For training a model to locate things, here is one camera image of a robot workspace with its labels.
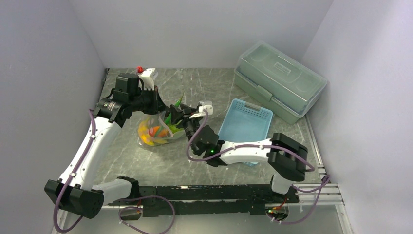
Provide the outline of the green custard apple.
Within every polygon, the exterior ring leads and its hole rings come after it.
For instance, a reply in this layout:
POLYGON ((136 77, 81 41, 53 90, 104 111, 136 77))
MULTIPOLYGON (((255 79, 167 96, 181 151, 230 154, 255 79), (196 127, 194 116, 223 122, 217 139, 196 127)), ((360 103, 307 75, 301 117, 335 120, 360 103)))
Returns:
POLYGON ((179 131, 183 131, 183 128, 178 128, 176 125, 169 125, 169 128, 171 129, 171 131, 173 133, 179 132, 179 131))

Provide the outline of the orange mango fruit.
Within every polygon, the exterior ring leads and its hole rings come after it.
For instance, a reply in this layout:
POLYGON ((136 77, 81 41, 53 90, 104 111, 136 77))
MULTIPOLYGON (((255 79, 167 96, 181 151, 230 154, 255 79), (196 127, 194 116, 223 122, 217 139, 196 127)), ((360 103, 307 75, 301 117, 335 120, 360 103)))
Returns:
POLYGON ((169 134, 169 131, 160 125, 149 128, 149 135, 151 137, 166 137, 168 134, 169 134))

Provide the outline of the clear zip top bag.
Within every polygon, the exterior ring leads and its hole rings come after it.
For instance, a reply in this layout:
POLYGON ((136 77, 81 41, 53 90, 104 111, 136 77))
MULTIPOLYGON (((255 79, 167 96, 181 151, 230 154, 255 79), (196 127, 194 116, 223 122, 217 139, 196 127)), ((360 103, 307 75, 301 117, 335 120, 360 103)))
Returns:
POLYGON ((176 142, 184 134, 183 128, 171 123, 170 108, 155 114, 143 115, 137 128, 138 144, 141 147, 155 147, 176 142))

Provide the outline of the yellow banana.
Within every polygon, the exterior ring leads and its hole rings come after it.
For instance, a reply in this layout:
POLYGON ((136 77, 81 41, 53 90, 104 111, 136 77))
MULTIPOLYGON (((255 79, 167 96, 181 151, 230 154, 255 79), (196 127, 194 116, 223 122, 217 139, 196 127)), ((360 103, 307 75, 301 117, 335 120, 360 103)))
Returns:
POLYGON ((153 146, 153 142, 149 134, 148 120, 143 120, 140 122, 138 126, 138 136, 139 136, 140 143, 148 145, 148 146, 153 146))
POLYGON ((157 146, 168 143, 168 141, 163 138, 143 138, 142 141, 149 146, 157 146))

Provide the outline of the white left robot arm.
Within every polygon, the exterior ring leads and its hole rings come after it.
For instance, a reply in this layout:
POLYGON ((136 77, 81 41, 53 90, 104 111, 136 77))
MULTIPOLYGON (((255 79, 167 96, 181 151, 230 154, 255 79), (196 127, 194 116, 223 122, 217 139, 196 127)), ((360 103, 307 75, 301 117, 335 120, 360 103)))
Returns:
POLYGON ((121 73, 115 87, 90 112, 91 124, 75 157, 58 180, 48 180, 44 190, 53 201, 54 220, 59 210, 92 219, 102 206, 123 200, 135 204, 140 198, 139 182, 120 176, 112 182, 95 185, 98 166, 107 149, 133 112, 155 115, 166 109, 154 79, 153 68, 142 73, 121 73))

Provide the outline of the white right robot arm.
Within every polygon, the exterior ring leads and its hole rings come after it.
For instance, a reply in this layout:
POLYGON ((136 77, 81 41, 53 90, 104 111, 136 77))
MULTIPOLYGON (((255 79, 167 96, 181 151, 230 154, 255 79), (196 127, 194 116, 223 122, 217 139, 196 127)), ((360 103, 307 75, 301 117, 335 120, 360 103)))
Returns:
POLYGON ((206 162, 213 167, 242 162, 268 163, 274 174, 269 198, 281 202, 286 198, 293 183, 305 180, 306 172, 315 168, 307 161, 308 149, 282 133, 274 133, 269 139, 256 142, 220 140, 207 125, 212 106, 199 104, 196 108, 184 104, 169 108, 171 122, 184 129, 188 138, 187 158, 195 162, 206 162))

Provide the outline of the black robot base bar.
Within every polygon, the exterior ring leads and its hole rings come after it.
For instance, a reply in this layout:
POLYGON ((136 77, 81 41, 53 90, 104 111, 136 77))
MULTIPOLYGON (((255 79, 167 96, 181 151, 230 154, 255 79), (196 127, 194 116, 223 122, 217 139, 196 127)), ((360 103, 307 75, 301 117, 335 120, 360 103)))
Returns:
POLYGON ((135 198, 139 201, 115 201, 111 206, 138 205, 143 207, 143 217, 170 215, 169 204, 150 195, 169 200, 177 215, 249 213, 264 215, 265 210, 281 203, 298 203, 297 190, 290 188, 281 195, 271 190, 268 184, 247 185, 192 185, 192 186, 140 186, 135 198))

